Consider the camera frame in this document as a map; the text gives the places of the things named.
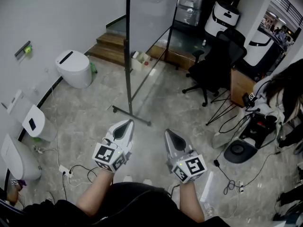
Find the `power strip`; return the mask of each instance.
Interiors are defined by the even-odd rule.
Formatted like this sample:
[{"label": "power strip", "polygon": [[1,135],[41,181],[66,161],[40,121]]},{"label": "power strip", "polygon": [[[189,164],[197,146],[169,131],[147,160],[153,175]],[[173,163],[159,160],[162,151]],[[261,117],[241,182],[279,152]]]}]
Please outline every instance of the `power strip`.
[{"label": "power strip", "polygon": [[59,172],[61,172],[62,174],[64,173],[64,175],[66,175],[68,178],[72,177],[72,173],[70,173],[69,169],[67,169],[66,167],[60,165],[59,167]]}]

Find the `extension cord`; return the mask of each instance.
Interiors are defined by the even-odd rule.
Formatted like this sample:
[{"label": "extension cord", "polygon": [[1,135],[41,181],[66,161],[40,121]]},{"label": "extension cord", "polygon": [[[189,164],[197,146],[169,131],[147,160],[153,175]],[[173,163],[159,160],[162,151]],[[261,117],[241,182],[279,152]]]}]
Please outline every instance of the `extension cord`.
[{"label": "extension cord", "polygon": [[67,169],[66,167],[60,165],[59,167],[59,172],[61,172],[62,174],[66,175],[68,178],[71,178],[73,175],[72,175],[72,172],[69,171],[69,169]]},{"label": "extension cord", "polygon": [[239,186],[240,186],[239,193],[244,192],[244,184],[243,184],[243,182],[239,181]]}]

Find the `wooden stairs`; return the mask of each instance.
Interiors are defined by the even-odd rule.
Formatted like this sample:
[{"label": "wooden stairs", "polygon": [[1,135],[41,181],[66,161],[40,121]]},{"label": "wooden stairs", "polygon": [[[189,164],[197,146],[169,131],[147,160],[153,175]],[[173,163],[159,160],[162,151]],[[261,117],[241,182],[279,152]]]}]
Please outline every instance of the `wooden stairs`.
[{"label": "wooden stairs", "polygon": [[[124,66],[124,39],[123,35],[105,33],[97,39],[97,43],[86,52],[86,55]],[[147,54],[157,59],[164,50],[165,48],[154,45]],[[169,50],[167,62],[187,70],[194,64],[195,59],[191,54]]]}]

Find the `forearm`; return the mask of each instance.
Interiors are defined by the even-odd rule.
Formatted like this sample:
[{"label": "forearm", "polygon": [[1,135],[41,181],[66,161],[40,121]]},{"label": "forearm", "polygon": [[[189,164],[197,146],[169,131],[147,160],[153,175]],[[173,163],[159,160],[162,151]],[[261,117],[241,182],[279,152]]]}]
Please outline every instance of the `forearm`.
[{"label": "forearm", "polygon": [[197,223],[204,222],[194,182],[180,183],[180,210]]},{"label": "forearm", "polygon": [[88,216],[94,216],[114,178],[114,174],[101,170],[91,186],[80,196],[76,206]]}]

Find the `marble floor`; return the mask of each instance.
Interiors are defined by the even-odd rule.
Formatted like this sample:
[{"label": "marble floor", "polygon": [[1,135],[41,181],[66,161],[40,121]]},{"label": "marble floor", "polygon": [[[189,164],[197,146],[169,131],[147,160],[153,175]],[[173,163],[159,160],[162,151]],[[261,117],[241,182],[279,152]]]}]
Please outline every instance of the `marble floor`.
[{"label": "marble floor", "polygon": [[[95,63],[98,70],[92,84],[85,89],[75,89],[63,80],[41,108],[50,121],[54,124],[56,121],[59,163],[67,168],[77,164],[90,169],[96,167],[96,163],[91,159],[96,143],[102,141],[111,125],[129,118],[120,112],[113,113],[111,107],[115,105],[127,109],[124,67],[94,57],[89,59]],[[144,73],[145,71],[132,72],[132,91],[138,87]],[[206,126],[206,122],[220,103],[202,107],[202,91],[182,94],[182,89],[193,85],[192,80],[186,78],[185,74],[184,70],[175,70],[175,67],[159,62],[153,75],[141,88],[134,101],[134,112],[139,117],[151,120],[152,125],[149,127],[135,120],[132,155],[127,164],[115,174],[114,182],[121,182],[126,175],[131,175],[134,181],[142,182],[148,178],[152,180],[153,185],[165,189],[178,184],[165,165],[167,153],[164,130],[173,128],[190,137],[207,164],[208,171],[195,181],[198,197],[202,194],[208,174],[213,171],[214,178],[207,202],[215,209],[216,215],[227,218],[237,207],[237,193],[235,190],[228,191],[227,195],[223,193],[228,181],[213,164],[221,149],[213,149],[211,139],[223,122],[237,114],[237,110]],[[34,145],[41,148],[56,147],[56,141],[35,142],[28,135],[24,137],[23,142],[31,149]],[[275,146],[269,145],[243,164],[232,164],[223,156],[219,157],[219,162],[231,179],[241,180],[245,184],[256,176],[267,155],[275,151]],[[28,182],[27,187],[21,191],[24,204],[44,201],[46,191],[50,191],[56,201],[64,199],[62,174],[58,171],[56,152],[49,150],[43,154],[33,154],[43,171],[40,179]],[[293,155],[291,149],[280,155],[270,156],[256,180],[245,187],[243,193],[239,193],[237,211],[226,221],[231,226],[236,226],[236,222],[241,220],[245,223],[248,220],[250,223],[270,221],[275,213],[274,206],[279,194],[291,190],[298,180],[296,164],[301,160],[301,157]],[[64,180],[64,185],[67,199],[75,203],[89,184],[86,184],[86,170],[76,167],[73,174],[70,185],[67,179]],[[174,191],[173,199],[178,202],[178,188]]]}]

